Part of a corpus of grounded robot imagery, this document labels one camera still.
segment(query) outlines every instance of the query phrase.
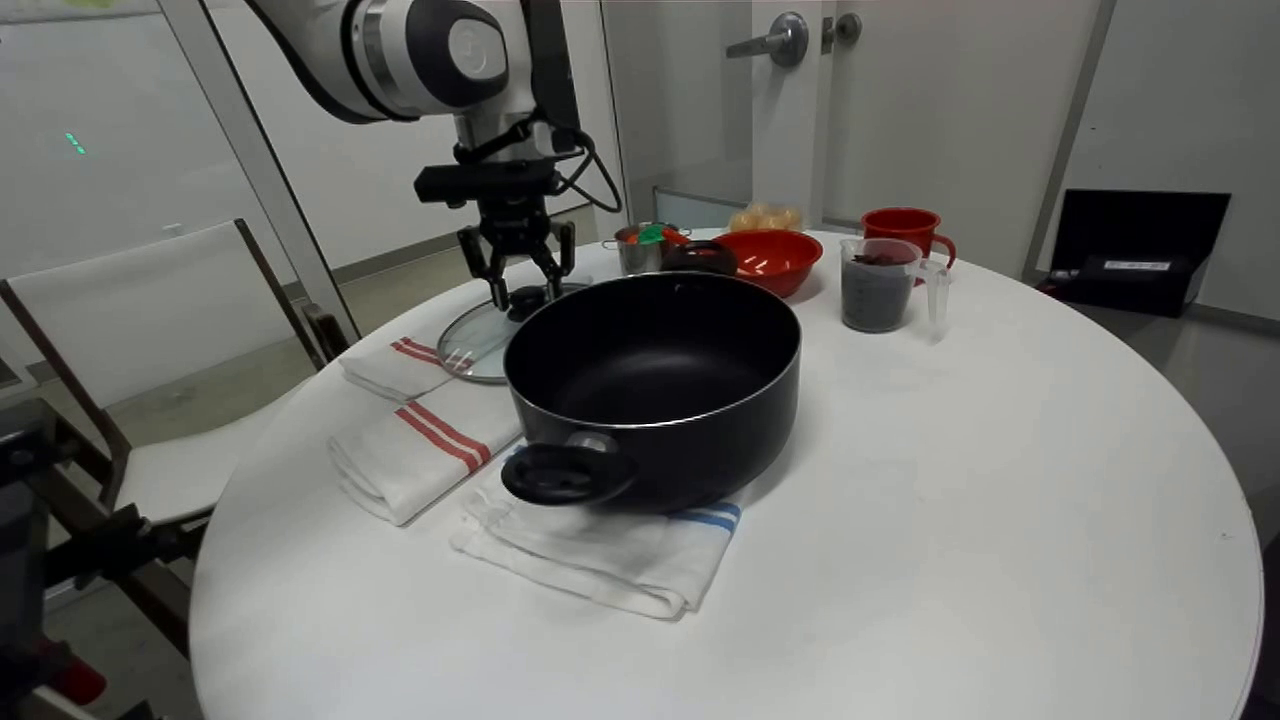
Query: pot handle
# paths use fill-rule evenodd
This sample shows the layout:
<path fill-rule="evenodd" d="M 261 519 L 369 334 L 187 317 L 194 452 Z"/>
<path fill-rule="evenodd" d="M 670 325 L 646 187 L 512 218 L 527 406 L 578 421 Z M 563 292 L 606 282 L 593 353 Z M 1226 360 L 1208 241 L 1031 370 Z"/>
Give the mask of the pot handle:
<path fill-rule="evenodd" d="M 504 485 L 527 504 L 595 504 L 635 485 L 617 450 L 527 446 L 504 464 Z"/>

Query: chair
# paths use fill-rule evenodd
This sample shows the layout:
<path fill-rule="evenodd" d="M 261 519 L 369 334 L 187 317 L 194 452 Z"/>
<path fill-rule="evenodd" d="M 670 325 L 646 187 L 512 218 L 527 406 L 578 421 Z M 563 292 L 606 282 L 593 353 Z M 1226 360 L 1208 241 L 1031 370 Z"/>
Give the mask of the chair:
<path fill-rule="evenodd" d="M 99 428 L 114 455 L 104 504 L 137 504 L 148 525 L 207 511 L 239 450 L 285 396 L 228 426 L 146 446 L 121 426 L 127 402 L 245 364 L 282 342 L 304 347 L 307 372 L 325 364 L 245 221 L 10 278 L 0 298 Z"/>

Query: red bowl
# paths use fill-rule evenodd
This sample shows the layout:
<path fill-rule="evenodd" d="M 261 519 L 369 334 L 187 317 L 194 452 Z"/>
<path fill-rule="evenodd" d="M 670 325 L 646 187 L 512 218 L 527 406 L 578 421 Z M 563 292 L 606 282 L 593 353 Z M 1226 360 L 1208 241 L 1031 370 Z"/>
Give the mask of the red bowl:
<path fill-rule="evenodd" d="M 737 278 L 758 287 L 767 287 L 772 298 L 794 298 L 811 271 L 811 265 L 826 255 L 819 241 L 778 228 L 729 233 L 721 235 L 721 246 L 733 252 Z"/>

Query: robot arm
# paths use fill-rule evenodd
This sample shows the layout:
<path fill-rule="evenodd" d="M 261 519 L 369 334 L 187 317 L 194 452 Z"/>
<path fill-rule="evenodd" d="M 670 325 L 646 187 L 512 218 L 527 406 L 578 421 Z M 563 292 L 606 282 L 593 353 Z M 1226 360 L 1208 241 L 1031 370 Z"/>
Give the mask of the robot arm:
<path fill-rule="evenodd" d="M 248 0 L 314 99 L 348 123 L 461 118 L 463 144 L 534 112 L 521 0 Z"/>

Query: red stripe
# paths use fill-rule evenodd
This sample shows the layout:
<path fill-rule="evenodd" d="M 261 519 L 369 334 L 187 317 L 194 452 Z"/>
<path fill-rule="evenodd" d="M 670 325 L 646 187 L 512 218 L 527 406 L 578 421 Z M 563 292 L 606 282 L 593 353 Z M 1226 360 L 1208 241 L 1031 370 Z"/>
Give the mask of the red stripe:
<path fill-rule="evenodd" d="M 421 421 L 428 421 L 432 428 L 440 428 L 447 442 L 463 446 L 467 452 L 476 452 L 480 464 L 494 460 L 494 450 L 480 446 L 476 438 L 463 438 L 461 428 L 444 426 L 444 415 L 428 412 L 426 406 L 410 406 L 410 412 L 415 412 Z"/>
<path fill-rule="evenodd" d="M 426 360 L 426 364 L 440 364 L 440 358 L 436 358 L 432 347 L 414 344 L 410 336 L 399 336 L 392 347 L 398 347 L 399 358 L 414 358 L 414 360 Z"/>
<path fill-rule="evenodd" d="M 461 464 L 467 464 L 467 473 L 480 473 L 480 460 L 458 446 L 447 446 L 432 426 L 426 426 L 421 415 L 414 415 L 410 410 L 398 410 L 398 415 L 415 428 L 426 442 L 432 442 L 440 452 L 458 455 Z"/>

